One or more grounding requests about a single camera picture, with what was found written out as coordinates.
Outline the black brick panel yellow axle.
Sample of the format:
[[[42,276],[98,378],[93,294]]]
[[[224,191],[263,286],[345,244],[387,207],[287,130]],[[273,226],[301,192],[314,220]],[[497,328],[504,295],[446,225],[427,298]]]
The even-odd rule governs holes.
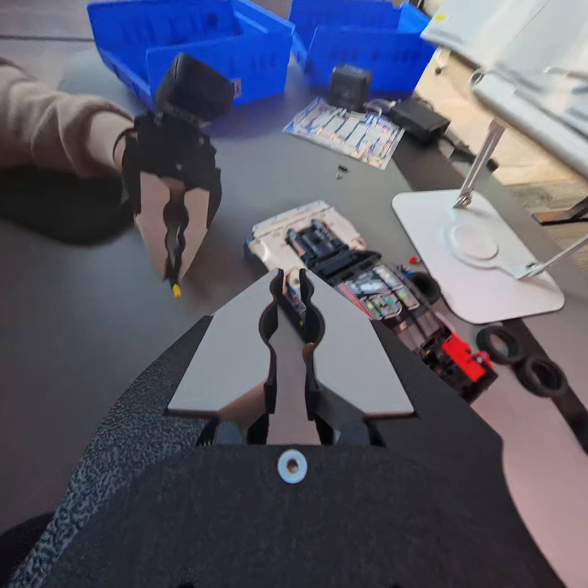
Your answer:
[[[179,220],[170,220],[166,223],[166,261],[165,280],[169,282],[175,298],[181,297],[179,287],[179,274],[182,265],[182,254],[185,248],[183,228]]]

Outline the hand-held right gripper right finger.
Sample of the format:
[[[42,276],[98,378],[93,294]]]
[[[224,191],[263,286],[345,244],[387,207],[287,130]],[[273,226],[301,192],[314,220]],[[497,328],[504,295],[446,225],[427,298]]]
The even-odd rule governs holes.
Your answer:
[[[367,314],[310,270],[299,272],[309,420],[387,420],[415,409]]]

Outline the toy brick race car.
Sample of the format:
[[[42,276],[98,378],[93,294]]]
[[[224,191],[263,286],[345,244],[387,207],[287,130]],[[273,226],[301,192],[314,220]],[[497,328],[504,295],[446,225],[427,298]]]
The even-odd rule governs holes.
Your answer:
[[[385,263],[381,253],[367,248],[356,227],[325,201],[254,225],[244,250],[252,264],[283,269],[281,305],[305,342],[300,269],[312,271],[371,320],[382,322],[468,403],[496,381],[488,354],[473,351],[407,280],[407,272],[419,270]]]

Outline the black power adapter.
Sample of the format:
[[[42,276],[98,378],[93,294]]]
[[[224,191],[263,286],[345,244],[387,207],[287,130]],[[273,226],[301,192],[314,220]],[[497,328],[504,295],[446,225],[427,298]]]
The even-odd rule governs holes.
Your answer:
[[[422,144],[438,141],[450,126],[449,119],[436,112],[427,101],[415,95],[396,102],[387,116]]]

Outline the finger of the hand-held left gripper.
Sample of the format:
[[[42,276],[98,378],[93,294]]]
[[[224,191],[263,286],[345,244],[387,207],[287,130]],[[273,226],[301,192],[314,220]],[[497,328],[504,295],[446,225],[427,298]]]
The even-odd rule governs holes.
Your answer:
[[[175,245],[176,282],[181,283],[208,231],[209,191],[201,187],[175,189],[179,226]]]
[[[167,281],[177,280],[175,241],[168,242],[168,221],[164,218],[166,205],[177,195],[177,180],[162,178],[141,171],[139,174],[141,210],[138,230],[158,276]]]

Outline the white folding stand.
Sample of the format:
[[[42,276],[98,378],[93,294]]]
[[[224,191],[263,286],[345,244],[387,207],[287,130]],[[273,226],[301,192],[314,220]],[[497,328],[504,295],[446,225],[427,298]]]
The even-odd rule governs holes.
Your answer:
[[[505,124],[516,128],[587,178],[587,135],[571,125],[564,98],[579,92],[587,74],[551,67],[541,72],[549,105],[532,98],[531,85],[506,71],[476,72],[474,96],[494,114],[483,146],[459,190],[398,194],[392,208],[452,312],[482,325],[555,312],[564,294],[548,269],[587,245],[578,239],[540,262],[494,206],[475,189]]]

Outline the white booklet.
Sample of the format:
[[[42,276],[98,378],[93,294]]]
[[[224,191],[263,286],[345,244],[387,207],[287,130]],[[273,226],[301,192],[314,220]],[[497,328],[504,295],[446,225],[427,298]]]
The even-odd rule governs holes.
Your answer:
[[[587,1],[444,1],[421,38],[532,87],[587,84]]]

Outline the blue storage bin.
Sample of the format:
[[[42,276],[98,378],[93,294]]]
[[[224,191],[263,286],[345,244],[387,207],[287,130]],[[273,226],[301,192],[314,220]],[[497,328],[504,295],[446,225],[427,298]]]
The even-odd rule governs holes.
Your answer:
[[[292,53],[309,86],[327,88],[335,66],[372,74],[371,92],[410,94],[436,47],[421,37],[430,19],[389,1],[292,1]]]
[[[86,7],[103,63],[145,106],[178,54],[233,85],[234,103],[284,92],[293,25],[250,1],[112,1]]]

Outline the sticker sheet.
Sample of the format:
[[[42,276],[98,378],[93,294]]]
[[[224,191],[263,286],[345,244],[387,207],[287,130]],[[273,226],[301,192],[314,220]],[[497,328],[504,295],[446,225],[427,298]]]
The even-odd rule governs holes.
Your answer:
[[[366,113],[348,111],[320,97],[298,112],[283,132],[381,171],[405,134],[379,107]]]

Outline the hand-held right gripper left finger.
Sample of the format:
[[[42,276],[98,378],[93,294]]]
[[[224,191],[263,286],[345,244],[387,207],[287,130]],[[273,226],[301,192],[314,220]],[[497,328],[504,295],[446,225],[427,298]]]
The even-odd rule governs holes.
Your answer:
[[[275,412],[277,304],[274,269],[219,308],[168,404],[174,415],[261,417]]]

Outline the black cube device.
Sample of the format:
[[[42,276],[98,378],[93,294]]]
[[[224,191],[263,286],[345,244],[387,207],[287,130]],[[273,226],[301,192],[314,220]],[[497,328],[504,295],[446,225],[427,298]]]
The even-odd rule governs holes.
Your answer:
[[[330,76],[327,103],[349,112],[363,112],[371,80],[371,70],[349,63],[337,64]]]

